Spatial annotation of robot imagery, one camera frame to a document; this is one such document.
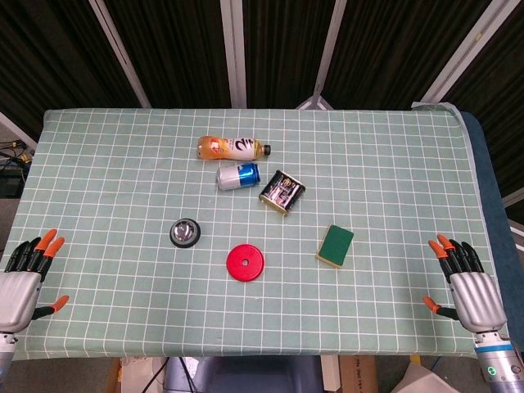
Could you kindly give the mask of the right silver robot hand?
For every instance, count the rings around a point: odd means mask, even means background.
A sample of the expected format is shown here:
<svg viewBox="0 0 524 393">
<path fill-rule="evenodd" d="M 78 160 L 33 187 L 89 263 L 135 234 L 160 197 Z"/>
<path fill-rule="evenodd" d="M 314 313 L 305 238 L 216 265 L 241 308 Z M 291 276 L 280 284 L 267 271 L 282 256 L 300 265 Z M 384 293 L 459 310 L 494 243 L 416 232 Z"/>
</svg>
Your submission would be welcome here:
<svg viewBox="0 0 524 393">
<path fill-rule="evenodd" d="M 477 252 L 466 242 L 439 234 L 428 242 L 452 293 L 454 307 L 444 307 L 426 296 L 423 302 L 433 313 L 458 320 L 471 333 L 497 332 L 507 317 L 491 276 L 485 272 Z"/>
</svg>

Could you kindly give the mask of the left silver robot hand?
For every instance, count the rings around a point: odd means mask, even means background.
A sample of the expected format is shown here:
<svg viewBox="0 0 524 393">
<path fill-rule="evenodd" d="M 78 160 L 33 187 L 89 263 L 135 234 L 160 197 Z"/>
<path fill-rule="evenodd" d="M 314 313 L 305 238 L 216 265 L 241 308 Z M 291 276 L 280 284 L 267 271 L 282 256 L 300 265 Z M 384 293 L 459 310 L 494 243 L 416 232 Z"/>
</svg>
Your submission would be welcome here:
<svg viewBox="0 0 524 393">
<path fill-rule="evenodd" d="M 42 284 L 57 252 L 65 242 L 56 229 L 43 237 L 22 242 L 1 272 L 1 333 L 23 331 L 31 321 L 57 313 L 69 300 L 62 296 L 53 304 L 37 306 Z"/>
</svg>

